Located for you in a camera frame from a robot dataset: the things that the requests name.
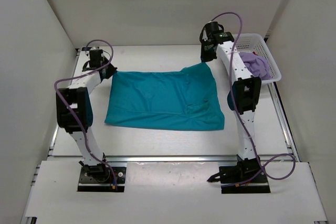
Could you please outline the teal t shirt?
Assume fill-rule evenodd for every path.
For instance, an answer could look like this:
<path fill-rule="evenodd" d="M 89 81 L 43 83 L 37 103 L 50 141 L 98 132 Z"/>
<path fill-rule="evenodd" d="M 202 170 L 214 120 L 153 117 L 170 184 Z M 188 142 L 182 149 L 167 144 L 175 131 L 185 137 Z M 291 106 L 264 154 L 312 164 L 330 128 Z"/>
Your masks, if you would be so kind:
<path fill-rule="evenodd" d="M 118 71 L 112 77 L 105 124 L 172 131 L 220 131 L 225 126 L 216 81 L 206 63 L 171 72 Z"/>

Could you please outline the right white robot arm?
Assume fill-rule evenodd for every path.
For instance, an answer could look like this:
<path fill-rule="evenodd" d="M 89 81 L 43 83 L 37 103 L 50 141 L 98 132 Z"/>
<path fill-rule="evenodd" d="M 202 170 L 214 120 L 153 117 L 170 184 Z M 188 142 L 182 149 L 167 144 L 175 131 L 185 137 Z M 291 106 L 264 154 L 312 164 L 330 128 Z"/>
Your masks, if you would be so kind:
<path fill-rule="evenodd" d="M 227 96 L 229 108 L 234 112 L 238 138 L 238 159 L 254 160 L 258 154 L 253 142 L 254 117 L 259 101 L 261 79 L 247 69 L 236 48 L 233 35 L 224 31 L 216 21 L 204 25 L 199 36 L 201 61 L 210 62 L 220 58 L 229 75 L 230 91 Z"/>

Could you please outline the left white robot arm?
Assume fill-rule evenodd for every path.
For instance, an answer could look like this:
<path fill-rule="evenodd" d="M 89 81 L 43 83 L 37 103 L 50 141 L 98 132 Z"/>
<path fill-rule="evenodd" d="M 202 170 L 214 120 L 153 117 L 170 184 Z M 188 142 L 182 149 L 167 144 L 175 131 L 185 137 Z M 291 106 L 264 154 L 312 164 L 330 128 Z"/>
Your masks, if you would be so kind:
<path fill-rule="evenodd" d="M 98 182 L 108 180 L 110 169 L 105 166 L 105 155 L 91 129 L 93 110 L 90 93 L 117 71 L 105 53 L 99 47 L 87 49 L 89 60 L 83 65 L 81 75 L 71 78 L 71 84 L 66 88 L 57 87 L 60 80 L 55 84 L 57 123 L 75 140 L 82 154 L 81 166 L 93 168 L 91 174 Z"/>

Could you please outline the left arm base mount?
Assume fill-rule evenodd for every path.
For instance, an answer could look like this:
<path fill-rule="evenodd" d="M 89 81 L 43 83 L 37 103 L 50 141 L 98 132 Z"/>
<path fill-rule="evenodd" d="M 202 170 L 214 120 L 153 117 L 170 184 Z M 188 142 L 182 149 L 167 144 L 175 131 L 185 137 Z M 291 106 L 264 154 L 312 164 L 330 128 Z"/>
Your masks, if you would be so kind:
<path fill-rule="evenodd" d="M 111 169 L 98 164 L 88 166 L 80 161 L 81 171 L 78 179 L 77 191 L 79 192 L 108 192 L 123 193 L 125 190 L 125 180 L 127 168 L 124 166 L 114 166 Z"/>

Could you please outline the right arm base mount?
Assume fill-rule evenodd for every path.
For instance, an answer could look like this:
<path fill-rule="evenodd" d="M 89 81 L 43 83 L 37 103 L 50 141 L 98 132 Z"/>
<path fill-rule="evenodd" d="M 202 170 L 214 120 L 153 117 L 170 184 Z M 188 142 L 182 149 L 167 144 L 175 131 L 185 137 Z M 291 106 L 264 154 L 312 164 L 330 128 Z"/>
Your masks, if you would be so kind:
<path fill-rule="evenodd" d="M 209 183 L 219 182 L 222 194 L 268 194 L 271 192 L 266 174 L 258 161 L 237 158 L 235 166 L 220 166 L 219 172 L 210 176 Z"/>

